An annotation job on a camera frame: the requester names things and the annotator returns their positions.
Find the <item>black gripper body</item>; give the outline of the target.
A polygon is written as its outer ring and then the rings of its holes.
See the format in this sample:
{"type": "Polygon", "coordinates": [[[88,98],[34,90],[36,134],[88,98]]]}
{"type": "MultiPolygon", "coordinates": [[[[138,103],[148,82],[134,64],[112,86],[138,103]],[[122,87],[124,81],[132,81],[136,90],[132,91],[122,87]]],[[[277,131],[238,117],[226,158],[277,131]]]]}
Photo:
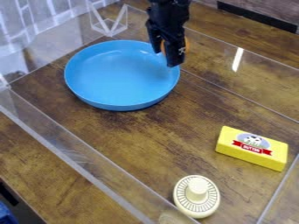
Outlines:
{"type": "Polygon", "coordinates": [[[146,27],[164,39],[182,39],[192,0],[148,0],[146,27]]]}

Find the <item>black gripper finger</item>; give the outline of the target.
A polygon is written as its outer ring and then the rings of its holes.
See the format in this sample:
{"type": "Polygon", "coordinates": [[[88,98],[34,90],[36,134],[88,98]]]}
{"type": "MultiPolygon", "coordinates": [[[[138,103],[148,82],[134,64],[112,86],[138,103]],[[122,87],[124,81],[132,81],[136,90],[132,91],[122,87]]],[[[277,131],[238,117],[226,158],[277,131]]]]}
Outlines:
{"type": "Polygon", "coordinates": [[[166,59],[166,66],[176,67],[184,62],[184,56],[186,51],[184,37],[173,37],[166,35],[162,38],[162,49],[166,59]]]}
{"type": "Polygon", "coordinates": [[[146,27],[146,32],[153,52],[158,53],[161,51],[161,42],[162,42],[161,32],[152,26],[146,27]]]}

